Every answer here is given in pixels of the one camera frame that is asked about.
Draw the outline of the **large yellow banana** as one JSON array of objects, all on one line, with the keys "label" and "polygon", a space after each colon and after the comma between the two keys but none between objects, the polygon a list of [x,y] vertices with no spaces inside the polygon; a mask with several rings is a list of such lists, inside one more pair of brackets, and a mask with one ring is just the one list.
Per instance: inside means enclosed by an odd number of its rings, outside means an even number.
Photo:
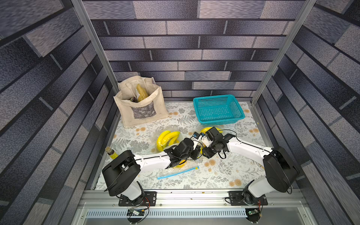
[{"label": "large yellow banana", "polygon": [[[201,133],[206,133],[207,131],[209,131],[211,128],[213,128],[213,127],[205,127],[205,128],[203,128],[201,131],[200,131],[200,134]],[[223,131],[220,129],[220,128],[217,128],[216,127],[216,129],[217,129],[217,131],[219,132],[219,133],[223,133]]]}]

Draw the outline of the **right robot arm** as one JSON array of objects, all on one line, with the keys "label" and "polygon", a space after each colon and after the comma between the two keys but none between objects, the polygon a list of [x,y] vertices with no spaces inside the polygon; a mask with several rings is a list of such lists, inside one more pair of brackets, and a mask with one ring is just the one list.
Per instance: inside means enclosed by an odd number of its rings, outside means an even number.
[{"label": "right robot arm", "polygon": [[239,159],[241,162],[252,162],[262,170],[262,174],[249,181],[241,192],[240,200],[247,205],[254,205],[266,194],[277,191],[292,193],[292,185],[300,172],[287,151],[278,147],[264,147],[237,137],[232,130],[226,129],[225,134],[216,127],[210,127],[200,134],[204,145],[202,150],[206,158],[216,154],[221,159]]}]

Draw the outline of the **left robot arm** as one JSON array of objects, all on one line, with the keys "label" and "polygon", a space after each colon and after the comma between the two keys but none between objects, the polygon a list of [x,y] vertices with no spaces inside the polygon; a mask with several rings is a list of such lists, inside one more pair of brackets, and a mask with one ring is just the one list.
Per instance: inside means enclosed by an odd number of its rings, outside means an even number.
[{"label": "left robot arm", "polygon": [[140,173],[165,170],[182,165],[189,159],[196,160],[201,147],[201,142],[185,138],[158,154],[143,156],[130,150],[124,151],[102,169],[105,191],[111,197],[124,195],[131,201],[137,200],[143,195],[143,189],[136,181]]}]

